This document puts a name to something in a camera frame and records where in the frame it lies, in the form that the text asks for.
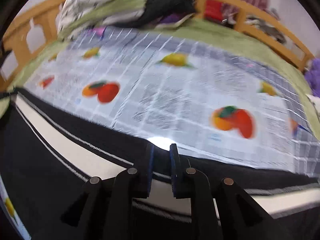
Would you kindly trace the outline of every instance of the white stripe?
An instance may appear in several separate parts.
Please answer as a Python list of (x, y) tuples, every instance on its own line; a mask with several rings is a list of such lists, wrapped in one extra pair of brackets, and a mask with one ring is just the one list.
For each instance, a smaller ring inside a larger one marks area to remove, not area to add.
[[(64, 158), (89, 176), (108, 179), (116, 176), (125, 168), (107, 161), (96, 154), (82, 148), (66, 138), (52, 127), (39, 113), (21, 99), (16, 104), (32, 123), (41, 136)], [(320, 188), (307, 189), (299, 192), (283, 193), (273, 196), (253, 196), (269, 214), (284, 212), (320, 202)], [(191, 215), (190, 199), (175, 199), (171, 184), (153, 179), (150, 197), (140, 199), (153, 206), (161, 207), (184, 215)]]
[(19, 96), (16, 97), (16, 105), (52, 148), (90, 177), (109, 179), (125, 170), (124, 167), (105, 160), (66, 138)]
[(73, 168), (71, 168), (68, 164), (66, 164), (59, 156), (57, 156), (46, 144), (45, 142), (37, 135), (37, 133), (35, 132), (35, 130), (32, 128), (32, 126), (29, 124), (29, 122), (25, 119), (25, 117), (23, 116), (23, 114), (21, 113), (21, 111), (19, 110), (19, 108), (16, 108), (18, 113), (21, 115), (21, 117), (23, 118), (23, 120), (26, 122), (26, 124), (30, 127), (30, 129), (33, 131), (33, 133), (38, 137), (39, 141), (42, 142), (42, 144), (48, 149), (49, 152), (51, 152), (51, 154), (56, 157), (64, 166), (66, 166), (72, 173), (74, 173), (77, 177), (79, 177), (80, 179), (82, 179), (83, 181), (88, 181), (84, 176), (82, 176), (80, 173), (78, 173), (77, 171), (75, 171)]
[(31, 102), (30, 102), (28, 99), (26, 99), (23, 95), (19, 94), (19, 95), (17, 96), (17, 98), (24, 98), (24, 100), (25, 100), (26, 102), (28, 102), (28, 104), (29, 104), (30, 106), (32, 106), (34, 109), (37, 109), (37, 111), (38, 111), (39, 113), (41, 113), (43, 116), (45, 116), (55, 127), (58, 127), (60, 130), (64, 131), (67, 135), (71, 136), (73, 139), (76, 139), (76, 140), (78, 140), (78, 141), (80, 141), (80, 142), (82, 142), (82, 143), (90, 146), (91, 148), (93, 148), (93, 149), (95, 149), (95, 150), (97, 150), (97, 151), (100, 151), (100, 152), (102, 152), (102, 153), (104, 153), (104, 154), (106, 154), (106, 155), (108, 155), (108, 156), (110, 156), (110, 157), (113, 157), (113, 158), (115, 158), (115, 159), (117, 159), (117, 160), (119, 160), (119, 161), (121, 161), (121, 162), (130, 164), (130, 165), (133, 165), (133, 163), (131, 163), (131, 162), (127, 161), (127, 160), (124, 160), (124, 159), (122, 159), (122, 158), (119, 158), (118, 156), (115, 156), (115, 155), (113, 155), (113, 154), (110, 154), (110, 153), (108, 153), (108, 152), (106, 152), (106, 151), (104, 151), (104, 150), (102, 150), (102, 149), (100, 149), (100, 148), (98, 148), (98, 147), (96, 147), (96, 146), (94, 146), (94, 145), (92, 145), (92, 144), (90, 144), (90, 143), (88, 143), (88, 142), (86, 142), (86, 141), (84, 141), (84, 140), (76, 137), (75, 135), (73, 135), (72, 133), (70, 133), (69, 131), (67, 131), (66, 129), (64, 129), (62, 126), (60, 126), (60, 125), (58, 125), (56, 122), (54, 122), (49, 116), (47, 116), (43, 111), (41, 111), (38, 107), (36, 107), (33, 103), (31, 103)]

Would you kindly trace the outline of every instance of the red object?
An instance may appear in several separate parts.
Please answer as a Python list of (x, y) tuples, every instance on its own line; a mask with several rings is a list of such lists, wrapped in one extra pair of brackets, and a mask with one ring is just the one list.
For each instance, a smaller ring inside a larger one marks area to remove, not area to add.
[(221, 13), (222, 2), (216, 0), (206, 0), (204, 18), (210, 18), (214, 21), (223, 21), (223, 16)]
[(98, 92), (98, 100), (101, 103), (110, 103), (118, 94), (120, 85), (115, 82), (105, 84)]
[(244, 109), (238, 109), (232, 115), (234, 126), (239, 129), (241, 135), (249, 139), (254, 134), (254, 121), (249, 112)]
[(45, 89), (47, 86), (49, 86), (51, 84), (51, 82), (54, 80), (54, 76), (50, 76), (44, 80), (42, 80), (41, 82), (39, 82), (39, 85)]

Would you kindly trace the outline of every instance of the black fabric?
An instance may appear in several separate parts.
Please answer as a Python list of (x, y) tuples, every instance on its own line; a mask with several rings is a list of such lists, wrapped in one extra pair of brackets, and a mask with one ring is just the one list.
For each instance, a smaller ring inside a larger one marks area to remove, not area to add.
[(159, 17), (172, 13), (191, 14), (195, 12), (192, 0), (147, 0), (144, 13), (138, 20), (117, 23), (115, 26), (120, 28), (139, 28)]
[(295, 240), (320, 239), (320, 207), (281, 217), (277, 221), (291, 232)]
[(84, 181), (48, 151), (17, 110), (0, 119), (0, 174), (10, 200), (32, 235), (60, 214)]
[[(149, 143), (147, 140), (126, 135), (68, 114), (50, 104), (45, 103), (25, 89), (19, 89), (19, 93), (72, 135), (132, 163), (134, 163), (134, 161), (140, 156), (141, 152), (145, 151), (146, 146)], [(113, 163), (117, 163), (123, 167), (130, 167), (129, 164), (107, 156), (94, 147), (90, 147), (88, 144), (76, 140), (64, 130), (59, 129), (58, 127), (55, 128), (70, 140), (100, 157), (110, 160)], [(305, 175), (294, 174), (287, 171), (254, 169), (193, 157), (188, 157), (188, 159), (192, 167), (203, 171), (209, 177), (212, 185), (216, 185), (225, 177), (235, 179), (235, 181), (245, 189), (275, 189), (317, 183), (317, 178), (309, 178)], [(170, 176), (170, 170), (169, 152), (155, 147), (153, 171)], [(165, 182), (170, 182), (170, 180), (163, 177), (155, 178)]]
[[(14, 107), (10, 106), (0, 119), (0, 127), (0, 173), (16, 212), (30, 235), (34, 236), (56, 221), (78, 198), (84, 181), (48, 151)], [(190, 161), (192, 166), (198, 168), (196, 165), (199, 160), (190, 158)], [(208, 162), (205, 166), (213, 163), (218, 162)], [(234, 168), (234, 165), (224, 165), (227, 170)], [(311, 240), (319, 226), (319, 209), (313, 210), (291, 215), (289, 219), (281, 218), (279, 221), (291, 232), (298, 232), (297, 240)], [(191, 239), (189, 223), (164, 218), (138, 208), (133, 208), (132, 224), (133, 239), (148, 237), (148, 233), (152, 231), (157, 232), (153, 237), (155, 239), (165, 237), (176, 240), (181, 236)]]

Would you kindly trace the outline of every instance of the wooden bed frame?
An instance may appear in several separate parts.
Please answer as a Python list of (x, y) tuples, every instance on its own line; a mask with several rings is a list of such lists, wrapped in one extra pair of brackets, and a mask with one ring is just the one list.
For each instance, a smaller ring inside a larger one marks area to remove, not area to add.
[[(292, 65), (295, 65), (300, 71), (303, 71), (308, 60), (314, 58), (308, 48), (293, 33), (291, 33), (286, 27), (284, 27), (281, 23), (279, 23), (275, 18), (273, 18), (266, 12), (242, 0), (218, 1), (228, 3), (239, 8), (239, 13), (234, 30), (257, 38), (261, 42), (268, 45), (271, 49), (273, 49), (284, 60)], [(46, 45), (57, 39), (57, 27), (55, 20), (60, 11), (60, 5), (62, 5), (64, 2), (65, 0), (46, 0), (34, 6), (24, 14), (16, 17), (11, 22), (9, 28), (4, 34), (3, 42), (4, 48), (6, 50), (13, 50), (18, 62), (18, 67), (12, 72), (7, 80), (0, 76), (0, 88), (2, 90), (6, 89), (9, 86), (9, 84), (13, 81), (13, 79), (28, 61), (35, 58)], [(198, 13), (195, 17), (204, 17), (205, 4), (206, 0), (196, 0), (196, 9)], [(284, 45), (273, 40), (270, 36), (266, 35), (264, 32), (258, 30), (257, 28), (247, 25), (245, 23), (247, 14), (253, 14), (265, 20), (267, 23), (277, 28), (281, 33), (288, 36), (303, 51), (303, 58), (299, 59)], [(41, 25), (45, 36), (45, 44), (40, 46), (33, 53), (30, 52), (27, 44), (27, 35), (31, 29), (31, 19), (33, 19), (34, 25)]]

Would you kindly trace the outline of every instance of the rivet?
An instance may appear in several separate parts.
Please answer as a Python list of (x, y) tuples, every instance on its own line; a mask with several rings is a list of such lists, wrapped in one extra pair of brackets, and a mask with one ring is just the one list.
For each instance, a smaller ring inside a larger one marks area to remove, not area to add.
[(136, 168), (130, 168), (130, 169), (128, 169), (128, 173), (129, 174), (136, 174), (137, 173), (137, 169)]
[(195, 173), (196, 173), (196, 169), (195, 169), (195, 168), (187, 168), (187, 169), (186, 169), (186, 172), (187, 172), (188, 174), (195, 174)]
[(233, 179), (225, 178), (223, 179), (224, 184), (231, 186), (233, 184)]
[(99, 178), (98, 177), (92, 177), (91, 179), (90, 179), (90, 183), (91, 184), (97, 184), (98, 182), (99, 182)]

